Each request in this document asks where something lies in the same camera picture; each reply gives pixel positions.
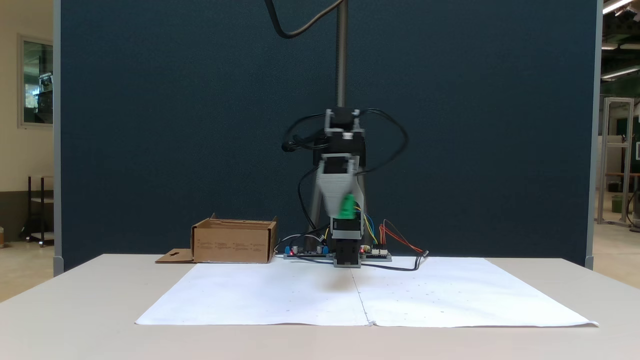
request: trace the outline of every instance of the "yellow wire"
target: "yellow wire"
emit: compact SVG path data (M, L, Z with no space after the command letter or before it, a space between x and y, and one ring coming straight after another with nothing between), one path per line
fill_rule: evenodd
M362 209L360 209L359 207L354 206L354 208L356 208L356 210L358 210L362 214L362 217L364 217L364 221L367 222L367 230L369 230L369 234L373 238L373 243L377 244L378 243L378 239L376 239L376 237L373 236L373 233L371 232L371 225L369 225L369 219L367 218L367 215L365 215L365 213L363 213Z

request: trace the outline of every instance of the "ceiling light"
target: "ceiling light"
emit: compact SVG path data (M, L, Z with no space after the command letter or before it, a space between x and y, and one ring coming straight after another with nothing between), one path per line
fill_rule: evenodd
M623 45L620 45L620 49L640 50L640 44L623 44Z
M611 1L608 1L608 2L606 2L604 4L604 7L602 8L602 15L604 15L606 13L610 13L613 10L615 10L615 9L617 9L617 8L623 6L623 5L629 4L631 1L632 0L611 0Z
M609 78L613 78L615 76L628 74L629 72L634 72L634 71L638 71L638 70L640 70L640 65L627 67L625 69L620 69L620 70L616 70L616 71L613 71L613 72L608 72L608 73L603 74L602 76L600 76L600 78L601 79L609 79Z

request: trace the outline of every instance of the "open cardboard box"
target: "open cardboard box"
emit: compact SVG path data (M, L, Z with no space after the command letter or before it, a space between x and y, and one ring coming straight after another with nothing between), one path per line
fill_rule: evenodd
M156 263L258 263L271 261L278 238L273 221L225 220L216 214L191 227L191 248L173 249Z

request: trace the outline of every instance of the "window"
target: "window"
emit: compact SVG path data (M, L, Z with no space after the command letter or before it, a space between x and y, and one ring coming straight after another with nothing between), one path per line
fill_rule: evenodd
M18 127L53 125L53 46L18 36Z

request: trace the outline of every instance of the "white table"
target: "white table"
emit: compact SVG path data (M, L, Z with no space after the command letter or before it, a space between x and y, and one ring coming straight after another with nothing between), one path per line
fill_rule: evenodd
M640 290L560 259L489 260L600 328L135 325L194 266L158 257L103 255L1 303L0 359L640 359Z

